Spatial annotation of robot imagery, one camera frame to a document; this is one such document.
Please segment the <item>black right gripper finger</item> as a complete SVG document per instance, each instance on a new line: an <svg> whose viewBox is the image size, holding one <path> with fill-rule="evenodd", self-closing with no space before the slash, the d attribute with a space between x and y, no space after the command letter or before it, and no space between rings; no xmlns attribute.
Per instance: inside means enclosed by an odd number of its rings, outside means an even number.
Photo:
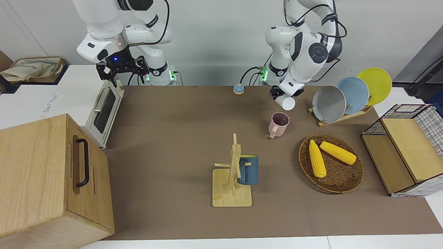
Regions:
<svg viewBox="0 0 443 249"><path fill-rule="evenodd" d="M106 72L107 64L106 63L97 63L96 69L99 74L99 77L101 80L107 80L112 82L113 86L117 88L117 82L115 80L115 77L117 75L116 72L113 70L110 70L108 73Z"/></svg>
<svg viewBox="0 0 443 249"><path fill-rule="evenodd" d="M135 75L137 75L137 85L144 84L143 77L150 74L149 67L144 56L139 56L135 59L135 67Z"/></svg>

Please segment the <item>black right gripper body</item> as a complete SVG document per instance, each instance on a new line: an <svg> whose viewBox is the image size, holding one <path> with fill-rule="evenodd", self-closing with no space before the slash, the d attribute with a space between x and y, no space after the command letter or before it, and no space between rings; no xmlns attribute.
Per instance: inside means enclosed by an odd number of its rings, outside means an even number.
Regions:
<svg viewBox="0 0 443 249"><path fill-rule="evenodd" d="M112 73L137 73L137 66L129 48L115 52L105 58L106 67L110 70L106 75Z"/></svg>

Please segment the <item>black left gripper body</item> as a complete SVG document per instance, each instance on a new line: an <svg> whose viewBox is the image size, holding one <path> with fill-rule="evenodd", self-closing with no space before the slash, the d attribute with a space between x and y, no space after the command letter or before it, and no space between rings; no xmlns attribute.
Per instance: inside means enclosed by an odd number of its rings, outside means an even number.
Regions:
<svg viewBox="0 0 443 249"><path fill-rule="evenodd" d="M277 85L273 85L270 89L270 97L276 100L278 97L283 96L285 92Z"/></svg>

